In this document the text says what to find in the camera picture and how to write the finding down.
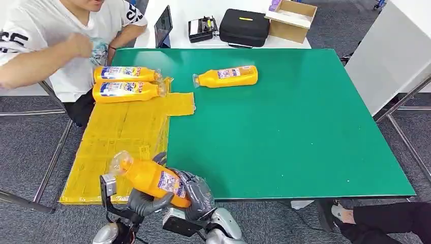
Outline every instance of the black pants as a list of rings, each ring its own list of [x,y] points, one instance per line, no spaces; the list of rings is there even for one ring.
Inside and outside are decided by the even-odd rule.
[[[403,202],[353,209],[356,225],[336,219],[341,233],[353,244],[400,244],[386,234],[413,232],[431,244],[431,204]]]
[[[63,103],[70,119],[78,127],[87,127],[91,112],[93,111],[95,100],[93,98],[93,89],[82,95],[74,103]]]

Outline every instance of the yellow plastic tray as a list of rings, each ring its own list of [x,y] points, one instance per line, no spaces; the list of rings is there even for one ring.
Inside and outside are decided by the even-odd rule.
[[[109,170],[112,157],[126,150],[133,157],[148,159],[167,150],[169,116],[193,114],[193,93],[171,94],[143,102],[96,104],[82,137],[66,186],[62,204],[100,204],[99,176]],[[125,203],[132,187],[117,177],[113,203]]]

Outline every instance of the tablet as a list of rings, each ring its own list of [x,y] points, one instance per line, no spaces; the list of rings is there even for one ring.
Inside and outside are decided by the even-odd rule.
[[[172,30],[172,16],[169,5],[165,8],[162,15],[154,25],[154,33],[156,36],[156,48],[169,46],[169,43],[164,43],[169,33]]]

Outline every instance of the shoe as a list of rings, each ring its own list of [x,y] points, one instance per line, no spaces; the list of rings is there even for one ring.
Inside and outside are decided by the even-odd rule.
[[[336,205],[336,202],[333,200],[317,200],[316,204],[320,225],[325,231],[332,232],[335,224],[331,208],[333,205]]]

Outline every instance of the detergent bottle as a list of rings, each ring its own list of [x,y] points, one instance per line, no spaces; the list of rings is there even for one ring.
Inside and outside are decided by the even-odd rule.
[[[256,66],[241,66],[223,70],[209,70],[202,75],[193,75],[195,87],[207,86],[210,88],[254,85],[257,82],[258,73]]]
[[[93,98],[98,103],[119,103],[129,101],[147,101],[155,97],[164,97],[165,83],[152,84],[143,81],[99,82],[93,87]]]
[[[94,71],[95,83],[112,81],[147,81],[161,82],[160,70],[150,70],[146,67],[115,67],[98,66]]]
[[[125,176],[136,190],[157,198],[173,192],[171,203],[177,207],[191,204],[178,175],[152,160],[135,160],[127,151],[121,151],[112,159],[110,173]]]

